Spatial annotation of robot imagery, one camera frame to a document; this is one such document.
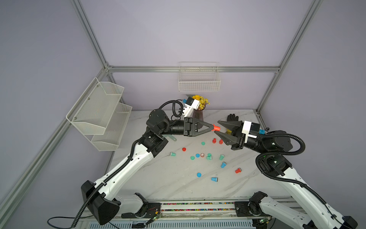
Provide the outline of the red stamp cluster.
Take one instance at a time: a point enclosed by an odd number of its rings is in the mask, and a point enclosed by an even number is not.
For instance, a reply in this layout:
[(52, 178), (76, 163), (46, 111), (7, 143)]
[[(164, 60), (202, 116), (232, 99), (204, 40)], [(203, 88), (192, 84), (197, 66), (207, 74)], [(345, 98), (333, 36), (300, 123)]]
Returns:
[(212, 131), (220, 131), (220, 127), (213, 125)]

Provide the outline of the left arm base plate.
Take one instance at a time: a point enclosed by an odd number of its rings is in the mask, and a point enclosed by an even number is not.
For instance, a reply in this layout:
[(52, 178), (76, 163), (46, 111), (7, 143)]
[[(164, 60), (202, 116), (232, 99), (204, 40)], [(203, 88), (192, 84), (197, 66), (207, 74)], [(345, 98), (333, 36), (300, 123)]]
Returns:
[(161, 212), (161, 203), (145, 203), (137, 213), (124, 213), (122, 219), (150, 219)]

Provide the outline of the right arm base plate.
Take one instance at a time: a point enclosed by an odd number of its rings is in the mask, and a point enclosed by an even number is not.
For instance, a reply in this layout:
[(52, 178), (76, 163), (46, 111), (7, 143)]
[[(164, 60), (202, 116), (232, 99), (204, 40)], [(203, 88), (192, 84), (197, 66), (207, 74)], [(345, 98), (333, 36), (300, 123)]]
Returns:
[(259, 204), (253, 204), (250, 201), (234, 202), (234, 209), (237, 217), (267, 217), (268, 214), (262, 212)]

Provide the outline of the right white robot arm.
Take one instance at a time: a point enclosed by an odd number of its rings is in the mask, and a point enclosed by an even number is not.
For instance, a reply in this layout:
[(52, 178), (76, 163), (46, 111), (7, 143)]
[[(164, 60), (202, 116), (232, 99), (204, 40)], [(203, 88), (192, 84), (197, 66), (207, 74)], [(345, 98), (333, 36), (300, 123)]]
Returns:
[(272, 216), (293, 229), (355, 229), (358, 223), (332, 208), (298, 174), (286, 156), (304, 152), (305, 142), (285, 131), (266, 132), (258, 123), (219, 121), (231, 133), (216, 131), (232, 150), (248, 148), (258, 154), (255, 164), (260, 173), (276, 181), (301, 206), (305, 213), (284, 206), (264, 192), (256, 192), (246, 209), (253, 216)]

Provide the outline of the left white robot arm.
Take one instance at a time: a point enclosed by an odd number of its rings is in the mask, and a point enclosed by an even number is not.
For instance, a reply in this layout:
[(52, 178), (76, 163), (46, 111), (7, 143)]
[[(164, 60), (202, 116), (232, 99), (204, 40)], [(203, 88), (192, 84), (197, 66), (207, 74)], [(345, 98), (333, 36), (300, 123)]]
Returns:
[(95, 182), (86, 181), (82, 187), (83, 205), (78, 211), (72, 227), (76, 227), (85, 209), (89, 209), (100, 225), (110, 222), (117, 214), (133, 214), (143, 217), (149, 203), (140, 194), (135, 193), (127, 199), (117, 195), (123, 185), (146, 163), (155, 158), (168, 144), (165, 135), (199, 136), (210, 131), (219, 131), (220, 127), (190, 117), (199, 106), (199, 101), (189, 98), (187, 104), (170, 100), (166, 104), (181, 107), (177, 120), (171, 120), (162, 107), (153, 110), (146, 122), (147, 128), (141, 138), (132, 143), (130, 153), (117, 166)]

